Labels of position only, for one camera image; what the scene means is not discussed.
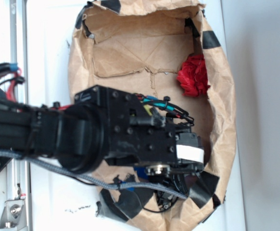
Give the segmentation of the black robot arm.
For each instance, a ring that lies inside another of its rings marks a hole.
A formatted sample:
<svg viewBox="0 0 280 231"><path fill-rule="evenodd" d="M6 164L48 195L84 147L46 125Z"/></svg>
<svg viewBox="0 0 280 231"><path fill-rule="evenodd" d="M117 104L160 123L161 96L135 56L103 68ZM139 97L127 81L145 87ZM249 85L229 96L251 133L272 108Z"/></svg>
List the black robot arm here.
<svg viewBox="0 0 280 231"><path fill-rule="evenodd" d="M144 167L149 175L194 174L204 168L193 119L168 98L158 100L94 86L65 109L0 98L0 149L57 159L73 173L110 166Z"/></svg>

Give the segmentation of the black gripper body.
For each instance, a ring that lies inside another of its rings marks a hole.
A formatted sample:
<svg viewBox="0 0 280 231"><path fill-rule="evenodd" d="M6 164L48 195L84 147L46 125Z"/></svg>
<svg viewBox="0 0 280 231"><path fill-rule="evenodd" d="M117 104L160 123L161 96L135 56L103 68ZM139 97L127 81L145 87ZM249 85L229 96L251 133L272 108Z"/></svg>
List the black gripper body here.
<svg viewBox="0 0 280 231"><path fill-rule="evenodd" d="M204 148L201 138L192 131L194 120L187 113L174 110L162 116L152 107L147 115L133 113L130 124L137 130L141 145L133 167L144 167L148 177L203 171Z"/></svg>

